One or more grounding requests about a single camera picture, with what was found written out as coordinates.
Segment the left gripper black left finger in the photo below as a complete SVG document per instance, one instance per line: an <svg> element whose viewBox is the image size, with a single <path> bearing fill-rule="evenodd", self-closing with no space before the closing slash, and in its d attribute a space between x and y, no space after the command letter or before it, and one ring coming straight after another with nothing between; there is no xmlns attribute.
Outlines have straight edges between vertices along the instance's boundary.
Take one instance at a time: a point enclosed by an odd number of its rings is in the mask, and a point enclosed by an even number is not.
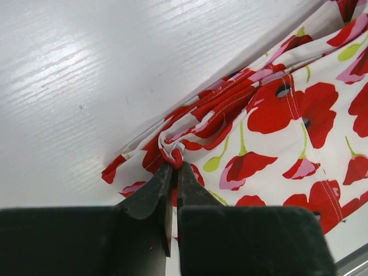
<svg viewBox="0 0 368 276"><path fill-rule="evenodd" d="M164 275L173 169L115 206L1 210L2 275Z"/></svg>

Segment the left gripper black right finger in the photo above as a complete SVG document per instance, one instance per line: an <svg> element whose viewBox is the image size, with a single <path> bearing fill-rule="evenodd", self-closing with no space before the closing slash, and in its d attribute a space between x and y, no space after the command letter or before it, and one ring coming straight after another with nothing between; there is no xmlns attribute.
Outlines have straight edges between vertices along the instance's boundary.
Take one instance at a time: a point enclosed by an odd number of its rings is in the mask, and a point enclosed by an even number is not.
<svg viewBox="0 0 368 276"><path fill-rule="evenodd" d="M230 207L178 172L182 275L335 275L317 218L299 207Z"/></svg>

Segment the red poppy print skirt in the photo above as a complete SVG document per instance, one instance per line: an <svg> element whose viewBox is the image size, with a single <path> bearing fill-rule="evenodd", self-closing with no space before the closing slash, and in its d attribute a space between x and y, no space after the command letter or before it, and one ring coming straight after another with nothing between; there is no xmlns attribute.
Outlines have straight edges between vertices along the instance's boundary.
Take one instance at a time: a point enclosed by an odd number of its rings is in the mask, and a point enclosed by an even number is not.
<svg viewBox="0 0 368 276"><path fill-rule="evenodd" d="M324 233L367 202L367 2L326 1L264 55L128 143L102 179L128 197L188 163L224 205L299 206Z"/></svg>

